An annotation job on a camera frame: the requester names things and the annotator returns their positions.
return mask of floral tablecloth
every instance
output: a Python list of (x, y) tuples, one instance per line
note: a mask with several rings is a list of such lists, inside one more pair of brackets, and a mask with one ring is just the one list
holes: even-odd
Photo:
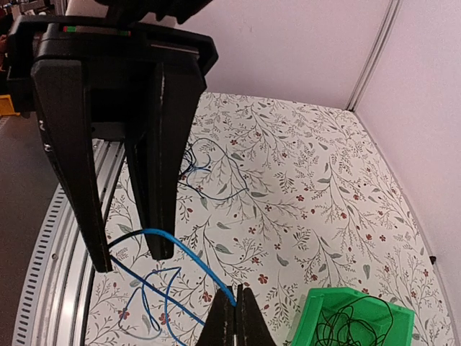
[[(176, 235), (234, 288), (251, 287), (278, 345), (289, 345), (310, 288), (349, 286), (416, 312), (414, 345), (455, 343), (447, 306), (403, 196), (370, 137), (343, 110), (296, 102), (204, 94), (190, 143), (207, 170), (180, 181)], [(126, 165), (107, 222), (107, 238), (140, 228)], [(206, 319), (216, 287), (176, 249), (155, 262), (146, 241), (113, 254), (140, 275), (182, 266), (171, 295)], [(154, 275), (165, 291), (173, 273)], [(97, 273), (87, 346), (174, 345), (163, 300), (148, 293), (164, 328), (154, 341), (139, 286), (117, 268)], [(122, 318), (120, 331), (118, 320)], [(175, 334), (194, 345), (202, 327), (169, 306)]]

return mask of tangled black cable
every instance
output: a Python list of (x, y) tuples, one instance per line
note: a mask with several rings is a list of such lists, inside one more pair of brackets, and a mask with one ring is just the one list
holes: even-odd
[[(372, 298), (382, 301), (388, 308), (390, 316), (390, 324), (386, 333), (378, 335), (375, 329), (363, 319), (354, 319), (354, 307), (353, 305), (363, 299)], [(372, 342), (370, 346), (381, 346), (384, 345), (386, 337), (388, 337), (392, 326), (394, 325), (394, 316), (390, 310), (389, 303), (382, 299), (366, 296), (356, 299), (355, 301), (343, 306), (331, 315), (329, 318), (325, 316), (321, 311), (323, 322), (318, 322), (315, 328), (316, 342), (315, 346), (364, 346), (357, 338), (353, 335), (351, 327), (353, 324), (359, 324), (363, 329), (367, 330), (372, 335)]]

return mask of green plastic bin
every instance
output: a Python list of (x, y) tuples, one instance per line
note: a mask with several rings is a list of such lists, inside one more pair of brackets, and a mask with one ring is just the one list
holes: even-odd
[[(365, 296), (368, 295), (352, 288), (311, 288), (292, 346), (315, 345), (317, 341), (315, 329), (318, 321), (323, 321), (321, 311), (326, 318), (329, 318), (343, 306)], [(384, 345), (409, 346), (413, 333), (414, 311), (392, 303), (389, 303), (389, 307), (394, 323)], [(354, 303), (353, 318), (368, 322), (378, 335), (385, 334), (390, 326), (389, 310), (386, 304), (377, 299), (362, 299)], [(351, 331), (362, 345), (372, 345), (375, 341), (373, 336), (358, 324), (352, 325)]]

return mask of yellow object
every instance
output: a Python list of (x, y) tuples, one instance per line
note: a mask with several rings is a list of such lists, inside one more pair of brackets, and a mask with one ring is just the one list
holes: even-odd
[(9, 95), (0, 95), (0, 116), (19, 115), (14, 111), (12, 97)]

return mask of blue cable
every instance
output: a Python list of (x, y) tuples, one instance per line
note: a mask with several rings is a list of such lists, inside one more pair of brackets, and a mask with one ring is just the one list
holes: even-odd
[[(233, 297), (233, 294), (232, 292), (227, 288), (227, 286), (217, 277), (217, 275), (196, 255), (194, 254), (194, 252), (192, 252), (189, 248), (187, 248), (184, 244), (181, 243), (181, 241), (179, 241), (177, 238), (175, 238), (174, 236), (172, 236), (171, 234), (165, 232), (165, 231), (162, 231), (162, 230), (159, 230), (159, 229), (143, 229), (141, 231), (134, 231), (132, 233), (129, 233), (129, 234), (125, 234), (117, 239), (115, 239), (114, 241), (112, 241), (110, 244), (109, 244), (109, 249), (111, 249), (113, 246), (119, 244), (121, 241), (124, 241), (132, 236), (137, 236), (137, 235), (140, 235), (140, 234), (155, 234), (155, 235), (158, 235), (158, 236), (162, 236), (163, 238), (166, 238), (168, 239), (169, 241), (172, 241), (173, 243), (175, 243), (180, 249), (182, 249), (184, 252), (186, 252), (186, 254), (192, 258), (192, 260), (194, 260), (217, 284), (218, 286), (220, 287), (220, 289), (224, 292), (224, 294), (227, 295), (227, 297), (229, 298), (230, 300), (230, 303), (235, 307), (237, 305), (237, 302), (235, 300), (235, 298)], [(183, 306), (182, 304), (180, 304), (180, 302), (176, 301), (174, 298), (171, 298), (169, 296), (169, 292), (170, 292), (170, 289), (171, 289), (171, 285), (174, 281), (174, 279), (177, 277), (177, 275), (181, 272), (181, 268), (180, 267), (173, 267), (173, 268), (169, 268), (169, 269), (163, 269), (163, 270), (156, 270), (156, 271), (153, 271), (151, 272), (149, 275), (146, 276), (146, 278), (142, 278), (141, 276), (137, 275), (136, 273), (134, 273), (131, 269), (129, 269), (128, 267), (124, 266), (124, 264), (121, 263), (121, 261), (119, 261), (118, 259), (116, 259), (115, 257), (113, 257), (112, 255), (110, 256), (111, 257), (111, 260), (119, 266), (119, 268), (121, 268), (122, 270), (124, 270), (127, 274), (131, 275), (133, 278), (139, 280), (141, 283), (142, 283), (142, 287), (141, 288), (136, 288), (135, 291), (133, 292), (133, 294), (131, 295), (130, 299), (128, 300), (128, 303), (126, 305), (126, 307), (124, 308), (122, 314), (120, 315), (120, 320), (118, 321), (118, 326), (119, 328), (125, 332), (126, 334), (128, 335), (131, 335), (133, 337), (136, 337), (140, 340), (153, 340), (155, 338), (157, 338), (160, 334), (161, 334), (161, 328), (160, 326), (158, 325), (158, 322), (154, 319), (154, 317), (152, 316), (151, 314), (151, 309), (149, 307), (149, 304), (148, 304), (148, 300), (147, 300), (147, 295), (146, 295), (146, 292), (145, 292), (145, 289), (146, 289), (146, 286), (148, 288), (150, 288), (153, 292), (159, 294), (160, 296), (164, 297), (165, 298), (165, 304), (164, 304), (164, 315), (165, 315), (165, 322), (166, 322), (166, 328), (168, 329), (170, 335), (173, 337), (173, 339), (179, 343), (181, 346), (187, 346), (186, 344), (184, 344), (174, 333), (173, 333), (173, 330), (171, 329), (171, 326), (170, 326), (170, 323), (169, 323), (169, 317), (168, 317), (168, 301), (174, 303), (176, 306), (178, 306), (182, 311), (184, 311), (186, 314), (188, 314), (190, 317), (192, 317), (197, 323), (201, 324), (202, 326), (205, 325), (205, 323), (199, 319), (197, 316), (195, 316), (191, 311), (189, 311), (189, 309), (187, 309), (185, 306)], [(169, 284), (166, 288), (166, 294), (161, 292), (160, 290), (158, 290), (157, 288), (155, 288), (153, 285), (151, 285), (147, 279), (154, 275), (154, 274), (158, 274), (160, 272), (166, 272), (166, 271), (170, 271), (170, 270), (176, 270), (176, 272), (173, 274), (173, 276), (171, 277), (170, 281), (169, 281)], [(143, 299), (143, 307), (147, 313), (147, 315), (149, 316), (149, 321), (151, 323), (151, 326), (154, 328), (154, 330), (158, 331), (158, 334), (154, 337), (150, 337), (150, 338), (145, 338), (145, 337), (138, 337), (138, 336), (135, 336), (135, 335), (132, 335), (131, 333), (129, 333), (128, 331), (124, 330), (121, 325), (120, 325), (120, 322), (122, 321), (123, 319), (123, 314), (128, 310), (128, 306), (130, 305), (134, 295), (136, 294), (136, 292), (141, 289), (141, 296), (142, 296), (142, 299)]]
[(150, 288), (153, 292), (157, 293), (158, 295), (162, 296), (163, 298), (165, 298), (167, 301), (170, 301), (172, 302), (173, 304), (177, 305), (182, 311), (184, 311), (186, 314), (188, 314), (190, 317), (192, 317), (195, 321), (197, 321), (198, 323), (202, 324), (202, 325), (205, 325), (205, 323), (199, 319), (197, 316), (195, 316), (191, 311), (189, 311), (188, 308), (186, 308), (185, 306), (181, 305), (180, 302), (178, 302), (176, 299), (172, 298), (172, 297), (168, 297), (165, 293), (163, 293), (161, 290), (158, 290), (157, 288), (153, 287), (150, 283), (146, 282), (141, 276), (139, 276), (138, 274), (136, 274), (135, 272), (133, 272), (130, 268), (124, 266), (123, 263), (121, 263), (121, 261), (119, 261), (118, 259), (116, 259), (115, 257), (113, 257), (112, 255), (110, 256), (110, 259), (116, 264), (118, 265), (120, 268), (123, 269), (123, 271), (125, 271), (127, 274), (131, 275), (133, 278), (139, 280), (139, 282), (141, 283), (144, 283), (148, 288)]
[[(241, 190), (233, 193), (232, 195), (226, 197), (226, 198), (214, 198), (214, 197), (211, 197), (209, 195), (207, 195), (206, 193), (203, 193), (202, 191), (198, 190), (197, 188), (193, 187), (192, 185), (190, 185), (189, 183), (189, 177), (191, 175), (191, 173), (193, 172), (196, 172), (196, 171), (199, 171), (199, 170), (203, 170), (203, 171), (206, 171), (206, 172), (210, 172), (209, 169), (206, 169), (205, 167), (208, 167), (208, 165), (210, 164), (211, 162), (211, 158), (210, 158), (210, 155), (208, 155), (208, 163), (206, 165), (204, 165), (203, 167), (197, 167), (196, 166), (196, 163), (197, 163), (197, 157), (195, 156), (195, 153), (193, 151), (193, 146), (198, 142), (198, 141), (202, 141), (202, 140), (206, 140), (206, 141), (209, 141), (213, 144), (215, 144), (224, 154), (224, 156), (229, 160), (229, 161), (232, 161), (235, 165), (236, 165), (236, 168), (237, 168), (237, 172), (238, 172), (238, 175), (240, 176), (240, 178), (242, 179), (243, 183), (244, 183), (244, 188), (242, 188)], [(190, 145), (189, 149), (186, 150), (184, 156), (186, 156), (187, 154), (189, 154), (192, 159), (189, 159), (187, 157), (183, 157), (183, 159), (185, 159), (188, 163), (189, 163), (189, 166), (187, 167), (187, 169), (182, 172), (179, 176), (182, 177), (184, 175), (187, 174), (187, 177), (186, 177), (186, 183), (184, 184), (183, 182), (178, 182), (179, 184), (181, 185), (184, 185), (185, 187), (189, 187), (191, 189), (193, 189), (196, 193), (198, 193), (198, 195), (201, 197), (201, 198), (209, 198), (210, 200), (216, 200), (218, 202), (223, 202), (225, 200), (230, 200), (231, 198), (234, 198), (235, 196), (237, 196), (238, 194), (240, 194), (241, 192), (243, 191), (248, 191), (249, 188), (248, 188), (248, 184), (246, 183), (246, 180), (243, 178), (241, 172), (240, 172), (240, 169), (238, 168), (238, 163), (236, 162), (236, 160), (234, 160), (233, 158), (229, 157), (229, 155), (227, 155), (227, 153), (225, 152), (225, 150), (223, 148), (221, 148), (219, 146), (219, 144), (217, 144), (215, 141), (209, 139), (209, 138), (198, 138), (193, 144)]]
[[(235, 298), (233, 297), (232, 292), (227, 288), (227, 286), (223, 283), (223, 281), (221, 281), (220, 278), (218, 278), (217, 275), (194, 252), (192, 252), (191, 249), (186, 247), (183, 243), (181, 243), (180, 240), (178, 240), (177, 238), (175, 238), (174, 236), (172, 236), (168, 232), (162, 231), (161, 229), (143, 229), (143, 230), (140, 230), (140, 231), (134, 231), (134, 232), (131, 232), (129, 234), (124, 234), (121, 237), (119, 237), (119, 238), (115, 239), (114, 241), (112, 241), (109, 244), (109, 249), (112, 248), (113, 246), (119, 244), (121, 241), (124, 241), (125, 239), (131, 238), (133, 236), (138, 236), (140, 234), (155, 234), (157, 236), (161, 236), (161, 237), (171, 241), (172, 243), (175, 243), (182, 251), (184, 251), (189, 257), (191, 257), (192, 260), (194, 260), (194, 262), (196, 262), (199, 265), (199, 267), (201, 267), (203, 269), (203, 271), (205, 271), (213, 279), (213, 281), (215, 281), (215, 283), (218, 284), (219, 288), (228, 297), (228, 299), (229, 299), (230, 303), (232, 304), (232, 306), (234, 306), (234, 307), (237, 306), (237, 302), (236, 302)], [(114, 260), (115, 263), (117, 263), (117, 264), (120, 263), (122, 265), (122, 263), (118, 259), (114, 258), (113, 256), (111, 256), (111, 258)], [(137, 274), (135, 274), (135, 275), (136, 275), (136, 278), (140, 282), (143, 282), (144, 279), (142, 279)], [(146, 285), (148, 287), (150, 286), (149, 288), (151, 290), (154, 290), (156, 293), (160, 292), (159, 294), (162, 297), (164, 297), (164, 298), (167, 297), (164, 293), (157, 290), (151, 284), (146, 283)], [(172, 303), (175, 303), (176, 305), (178, 305), (178, 303), (173, 298), (168, 297), (168, 300), (170, 300)]]

